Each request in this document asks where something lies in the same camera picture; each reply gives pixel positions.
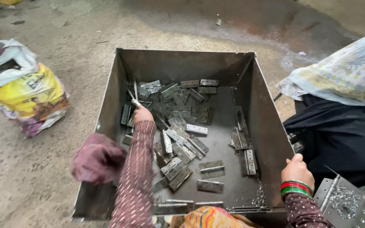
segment stained floor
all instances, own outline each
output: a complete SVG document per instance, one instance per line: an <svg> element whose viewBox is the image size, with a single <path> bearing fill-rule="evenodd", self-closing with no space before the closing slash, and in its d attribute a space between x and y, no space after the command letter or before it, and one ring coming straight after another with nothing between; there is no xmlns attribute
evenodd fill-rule
<svg viewBox="0 0 365 228"><path fill-rule="evenodd" d="M71 95L66 117L31 139L0 113L0 228L106 226L70 222L78 183L68 166L94 131L116 47L256 51L275 96L292 70L364 35L360 0L25 0L0 10L0 38L28 45ZM282 120L294 113L291 99L276 106Z"/></svg>

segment sleeve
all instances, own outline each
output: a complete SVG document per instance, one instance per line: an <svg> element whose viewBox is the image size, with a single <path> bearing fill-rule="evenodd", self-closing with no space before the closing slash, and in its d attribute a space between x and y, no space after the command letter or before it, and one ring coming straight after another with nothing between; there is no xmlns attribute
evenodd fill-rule
<svg viewBox="0 0 365 228"><path fill-rule="evenodd" d="M332 228L333 226L323 217L317 202L312 198L292 193L285 198L288 210L287 220L294 228Z"/></svg>
<svg viewBox="0 0 365 228"><path fill-rule="evenodd" d="M155 132L156 124L153 121L141 121L135 125L109 228L153 227L150 195Z"/></svg>

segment woman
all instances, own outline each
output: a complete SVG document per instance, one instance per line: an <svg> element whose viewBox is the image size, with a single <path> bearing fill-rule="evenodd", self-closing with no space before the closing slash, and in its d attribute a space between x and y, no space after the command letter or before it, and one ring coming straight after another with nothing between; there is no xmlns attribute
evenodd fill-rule
<svg viewBox="0 0 365 228"><path fill-rule="evenodd" d="M133 123L135 132L119 180L115 210L109 228L153 227L150 195L156 125L151 113L143 106L134 111ZM301 154L294 155L291 160L287 159L287 167L281 172L281 178L281 192L288 210L288 222L293 227L330 227L310 196L315 180L302 161ZM246 218L233 217L221 208L210 206L190 212L181 222L173 219L172 224L174 227L252 227Z"/></svg>

